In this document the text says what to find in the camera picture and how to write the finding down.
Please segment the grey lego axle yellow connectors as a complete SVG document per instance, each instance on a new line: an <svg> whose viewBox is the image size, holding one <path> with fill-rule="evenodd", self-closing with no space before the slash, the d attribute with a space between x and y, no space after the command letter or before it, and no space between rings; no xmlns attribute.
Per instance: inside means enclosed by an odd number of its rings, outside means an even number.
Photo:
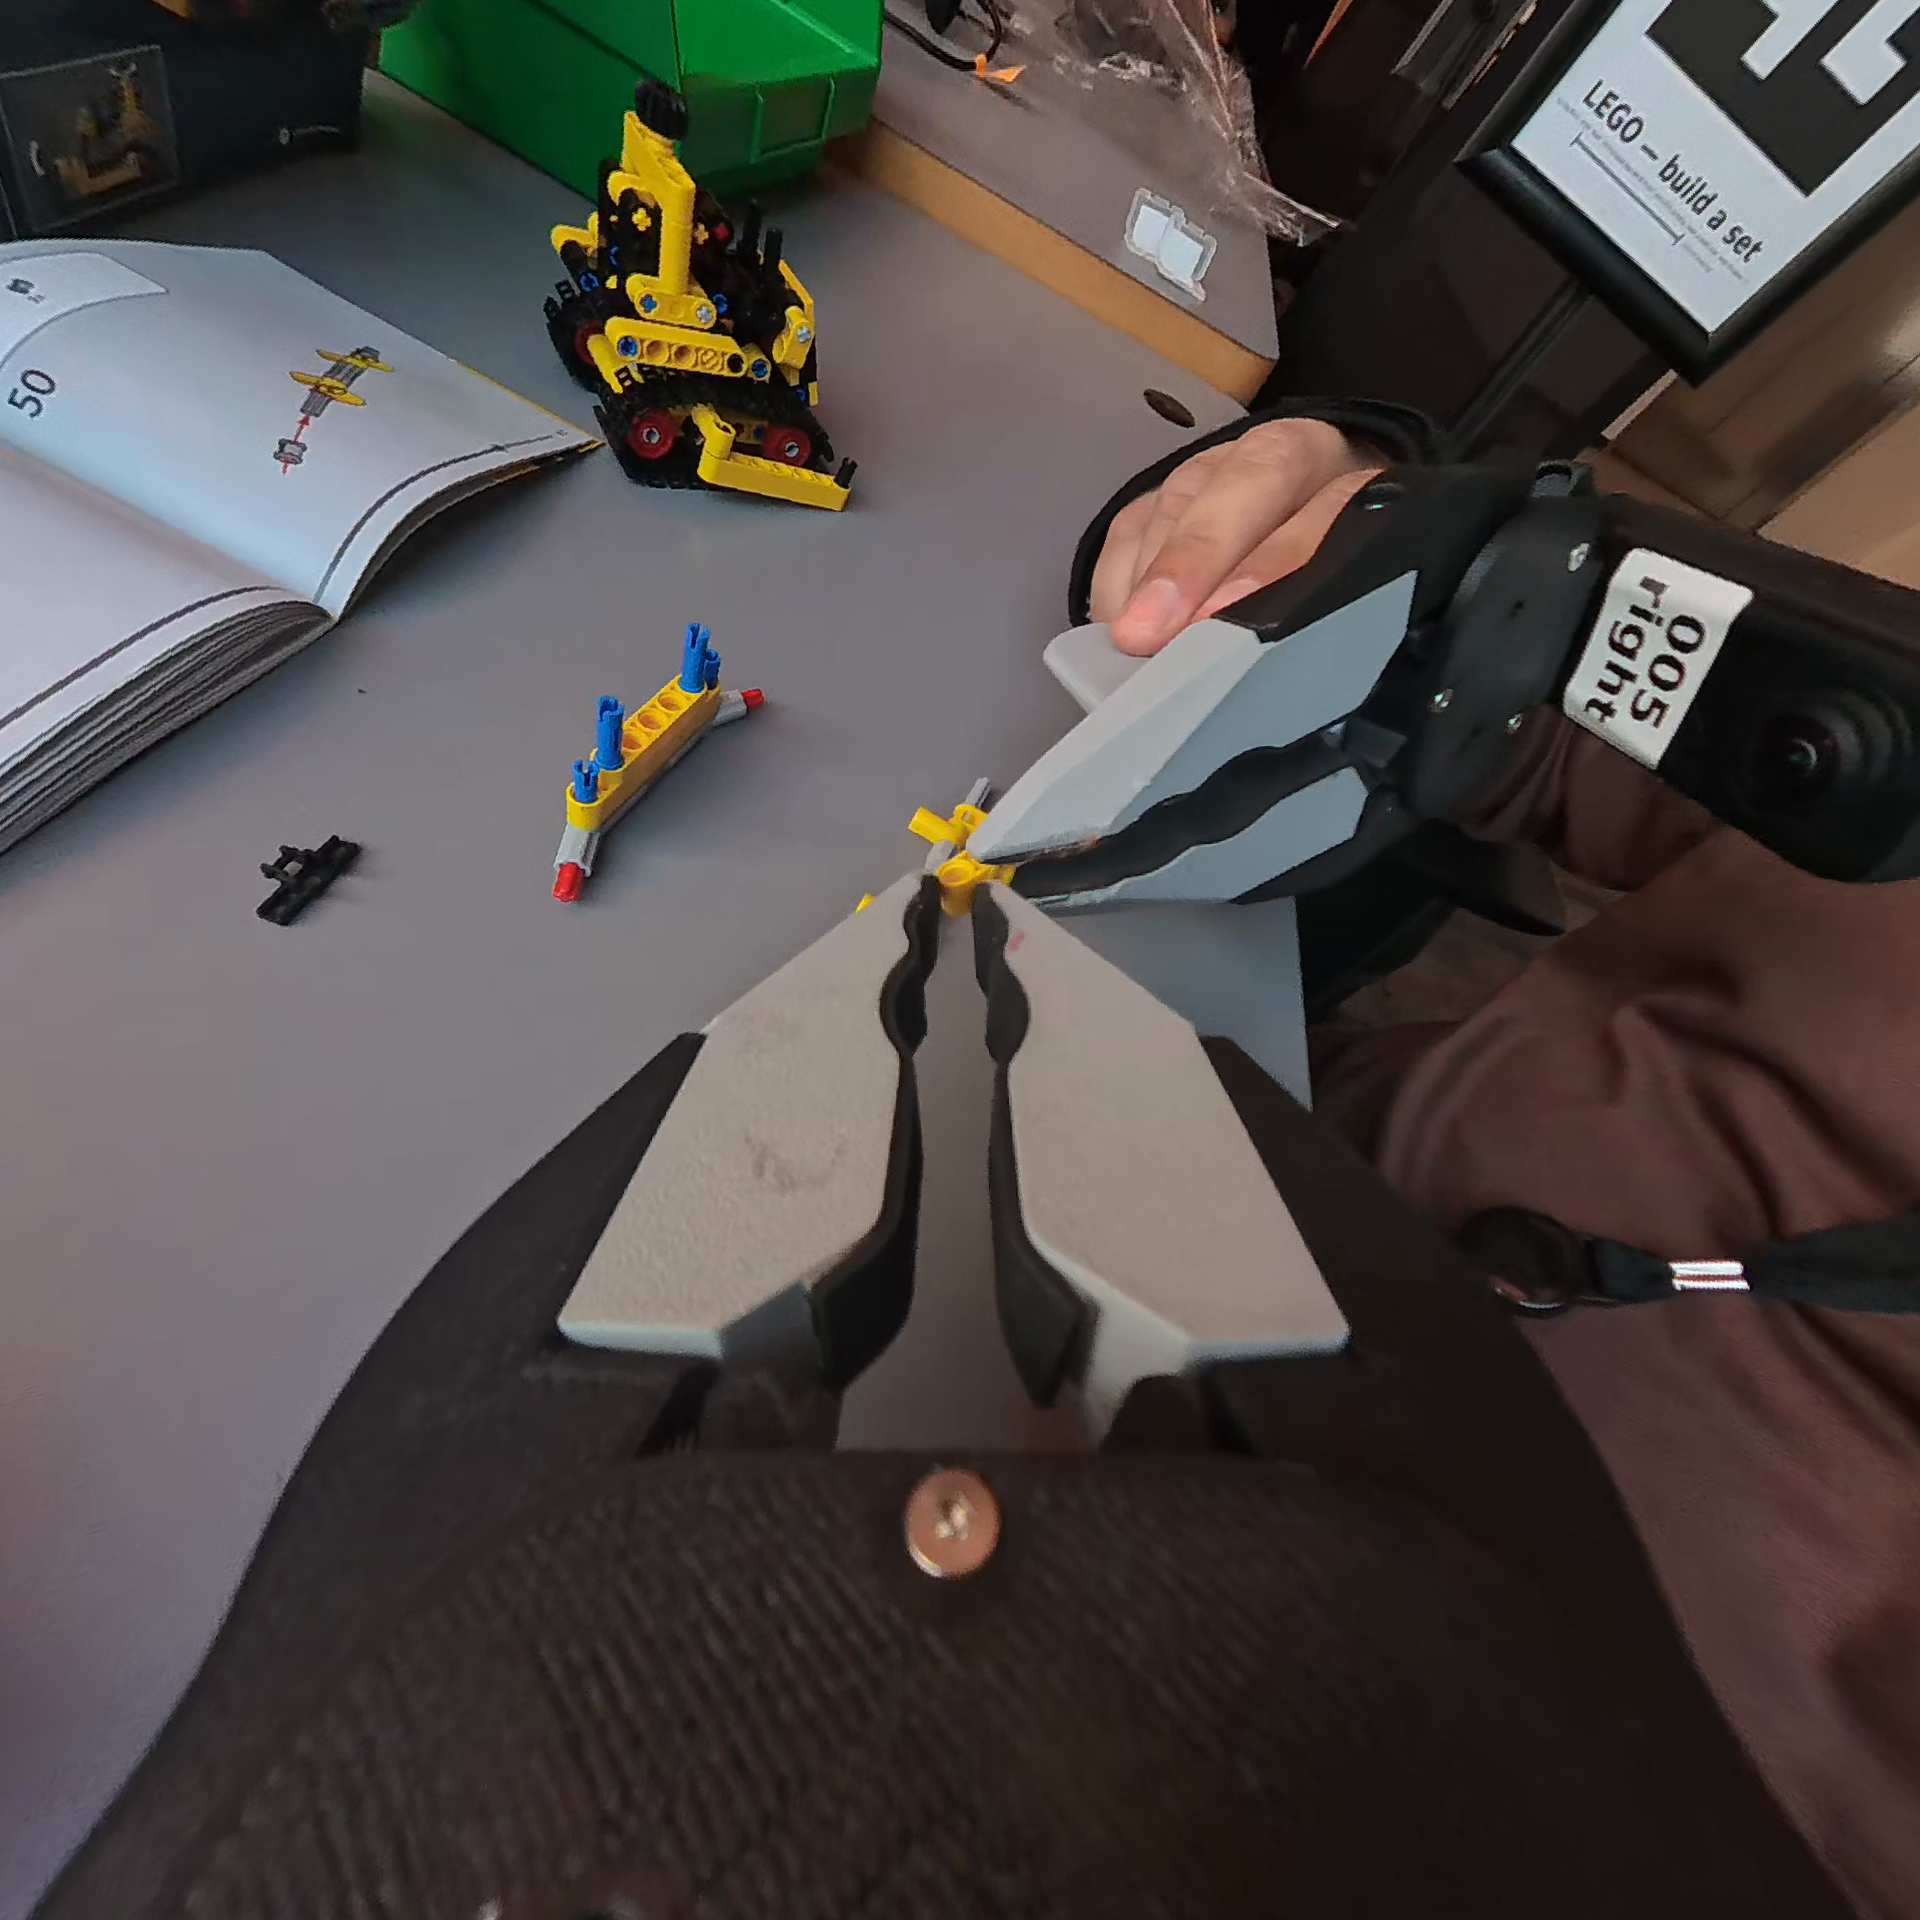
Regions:
<svg viewBox="0 0 1920 1920"><path fill-rule="evenodd" d="M929 806L915 811L909 833L925 844L925 860L921 860L917 874L931 877L936 884L936 895L939 895L936 870L953 851L972 851L972 833L985 824L988 799L992 799L992 782L982 778L946 814L936 814Z"/></svg>

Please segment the black lego set box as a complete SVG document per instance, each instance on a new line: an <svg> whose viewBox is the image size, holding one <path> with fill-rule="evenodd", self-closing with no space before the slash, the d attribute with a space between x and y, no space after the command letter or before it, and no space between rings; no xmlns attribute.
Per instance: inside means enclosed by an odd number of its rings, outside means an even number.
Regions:
<svg viewBox="0 0 1920 1920"><path fill-rule="evenodd" d="M412 2L2 2L2 240L356 148Z"/></svg>

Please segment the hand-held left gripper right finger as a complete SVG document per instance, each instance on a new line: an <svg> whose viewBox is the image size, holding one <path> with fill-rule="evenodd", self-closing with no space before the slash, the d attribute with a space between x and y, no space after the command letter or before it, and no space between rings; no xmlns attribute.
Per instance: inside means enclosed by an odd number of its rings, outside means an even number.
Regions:
<svg viewBox="0 0 1920 1920"><path fill-rule="evenodd" d="M1337 1355L1348 1318L1196 1025L1005 884L972 892L996 1312L1032 1403Z"/></svg>

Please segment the person's right forearm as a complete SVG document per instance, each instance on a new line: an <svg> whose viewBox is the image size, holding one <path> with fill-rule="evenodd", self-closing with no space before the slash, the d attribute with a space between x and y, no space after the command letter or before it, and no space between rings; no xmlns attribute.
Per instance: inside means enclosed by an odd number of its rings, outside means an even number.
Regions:
<svg viewBox="0 0 1920 1920"><path fill-rule="evenodd" d="M1713 917L1805 904L1828 884L1713 821L1650 767L1546 710L1526 718L1513 764L1458 811L1498 847L1530 847L1637 908Z"/></svg>

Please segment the green box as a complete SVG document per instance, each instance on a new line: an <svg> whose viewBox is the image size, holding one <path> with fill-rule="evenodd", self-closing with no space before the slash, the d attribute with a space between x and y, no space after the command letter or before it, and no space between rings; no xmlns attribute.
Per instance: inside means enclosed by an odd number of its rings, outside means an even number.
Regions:
<svg viewBox="0 0 1920 1920"><path fill-rule="evenodd" d="M870 124L883 2L414 2L378 70L591 195L641 78L687 97L681 162L722 199L804 179Z"/></svg>

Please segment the small clear plastic packet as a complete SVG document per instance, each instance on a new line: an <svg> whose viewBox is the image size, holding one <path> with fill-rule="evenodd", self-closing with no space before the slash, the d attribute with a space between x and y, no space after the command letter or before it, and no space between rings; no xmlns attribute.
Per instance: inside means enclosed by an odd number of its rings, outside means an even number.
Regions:
<svg viewBox="0 0 1920 1920"><path fill-rule="evenodd" d="M1188 219L1180 203L1140 187L1122 219L1122 249L1188 299L1206 299L1219 236Z"/></svg>

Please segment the crinkled clear plastic wrap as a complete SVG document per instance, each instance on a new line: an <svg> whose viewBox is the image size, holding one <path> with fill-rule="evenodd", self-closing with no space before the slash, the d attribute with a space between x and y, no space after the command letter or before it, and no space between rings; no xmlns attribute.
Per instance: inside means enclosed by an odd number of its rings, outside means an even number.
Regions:
<svg viewBox="0 0 1920 1920"><path fill-rule="evenodd" d="M1183 188L1188 212L1234 217L1290 244L1338 230L1274 187L1246 72L1212 2L1015 2L1015 40L1060 85L1065 110L1143 184Z"/></svg>

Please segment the yellow lego beam blue pins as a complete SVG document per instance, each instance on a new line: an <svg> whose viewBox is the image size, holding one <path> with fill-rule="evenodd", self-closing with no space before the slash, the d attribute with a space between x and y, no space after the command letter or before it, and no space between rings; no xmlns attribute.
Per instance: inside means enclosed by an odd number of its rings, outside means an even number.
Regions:
<svg viewBox="0 0 1920 1920"><path fill-rule="evenodd" d="M763 706L757 687L722 687L722 658L701 621L687 625L676 677L634 710L604 696L593 744L566 782L566 828L551 899L578 902L604 837L715 727Z"/></svg>

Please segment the yellow black lego bulldozer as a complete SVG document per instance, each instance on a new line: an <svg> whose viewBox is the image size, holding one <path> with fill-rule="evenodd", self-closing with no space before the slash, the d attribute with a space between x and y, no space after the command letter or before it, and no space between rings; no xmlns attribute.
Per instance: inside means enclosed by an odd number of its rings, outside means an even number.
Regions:
<svg viewBox="0 0 1920 1920"><path fill-rule="evenodd" d="M692 179L681 135L687 97L644 76L593 212L549 236L561 266L549 341L634 484L843 508L857 464L812 412L812 296L761 206L725 206Z"/></svg>

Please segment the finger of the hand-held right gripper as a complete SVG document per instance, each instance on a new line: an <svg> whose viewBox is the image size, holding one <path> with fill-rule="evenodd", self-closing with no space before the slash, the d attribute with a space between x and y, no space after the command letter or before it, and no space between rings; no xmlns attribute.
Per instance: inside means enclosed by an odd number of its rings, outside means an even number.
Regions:
<svg viewBox="0 0 1920 1920"><path fill-rule="evenodd" d="M1265 796L1255 775L1219 778L1087 851L1028 860L1028 902L1090 912L1292 899L1356 874L1410 828L1397 796L1369 790L1356 767L1274 790L1251 814Z"/></svg>
<svg viewBox="0 0 1920 1920"><path fill-rule="evenodd" d="M1404 643L1413 592L1418 576L1397 576L1281 639L1224 616L1191 625L1005 788L972 828L972 857L1079 851L1239 754L1338 724Z"/></svg>

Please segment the framed sign with black pattern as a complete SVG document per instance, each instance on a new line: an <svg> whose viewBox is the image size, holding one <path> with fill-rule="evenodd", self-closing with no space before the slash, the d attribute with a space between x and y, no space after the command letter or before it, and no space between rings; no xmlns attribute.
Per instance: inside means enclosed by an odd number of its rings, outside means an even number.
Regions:
<svg viewBox="0 0 1920 1920"><path fill-rule="evenodd" d="M1916 199L1916 2L1576 2L1459 166L1696 386Z"/></svg>

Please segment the person's right hand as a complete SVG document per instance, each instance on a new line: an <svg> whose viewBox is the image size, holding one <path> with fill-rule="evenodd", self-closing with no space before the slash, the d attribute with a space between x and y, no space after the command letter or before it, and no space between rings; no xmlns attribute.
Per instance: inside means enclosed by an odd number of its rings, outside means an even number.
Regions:
<svg viewBox="0 0 1920 1920"><path fill-rule="evenodd" d="M1310 419L1255 426L1191 455L1108 527L1083 621L1104 625L1127 658L1163 649L1305 565L1389 464L1395 455Z"/></svg>

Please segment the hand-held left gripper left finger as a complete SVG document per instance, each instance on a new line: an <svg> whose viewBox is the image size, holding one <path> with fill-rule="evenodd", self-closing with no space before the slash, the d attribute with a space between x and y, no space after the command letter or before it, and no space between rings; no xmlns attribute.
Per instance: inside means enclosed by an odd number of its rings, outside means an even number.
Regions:
<svg viewBox="0 0 1920 1920"><path fill-rule="evenodd" d="M700 1035L558 1312L589 1349L843 1392L915 1300L915 1054L939 892L906 874Z"/></svg>

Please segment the grey table with wooden edge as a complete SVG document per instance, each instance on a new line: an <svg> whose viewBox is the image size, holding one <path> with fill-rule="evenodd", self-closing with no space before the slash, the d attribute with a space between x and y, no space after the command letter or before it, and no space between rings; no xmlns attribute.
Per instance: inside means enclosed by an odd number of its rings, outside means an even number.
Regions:
<svg viewBox="0 0 1920 1920"><path fill-rule="evenodd" d="M1065 110L1060 85L1019 49L979 78L931 51L925 2L883 6L883 66L870 129L836 148L848 170L931 217L978 253L1067 296L1221 396L1251 401L1277 363L1266 236L1243 219L1188 212L1183 188ZM1206 299L1188 299L1122 249L1140 187L1219 236Z"/></svg>

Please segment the lego instruction booklet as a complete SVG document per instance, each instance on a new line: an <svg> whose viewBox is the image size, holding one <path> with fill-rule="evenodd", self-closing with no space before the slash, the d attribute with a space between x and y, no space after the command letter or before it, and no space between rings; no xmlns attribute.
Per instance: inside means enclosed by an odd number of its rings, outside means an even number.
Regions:
<svg viewBox="0 0 1920 1920"><path fill-rule="evenodd" d="M2 848L599 442L268 253L2 244Z"/></svg>

